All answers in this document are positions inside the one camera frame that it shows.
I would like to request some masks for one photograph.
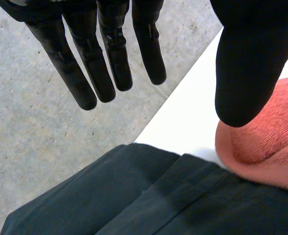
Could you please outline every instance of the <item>black glove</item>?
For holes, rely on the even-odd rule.
[[[224,25],[216,70],[216,110],[225,124],[253,120],[288,59],[288,0],[211,0]]]
[[[62,16],[99,100],[109,102],[115,98],[115,90],[95,34],[97,9],[116,87],[127,91],[133,82],[122,25],[129,4],[129,0],[0,0],[0,6],[14,19],[26,23],[84,110],[93,109],[97,99],[67,44]],[[145,68],[152,83],[161,84],[166,71],[155,23],[163,0],[132,0],[132,4],[133,26]]]

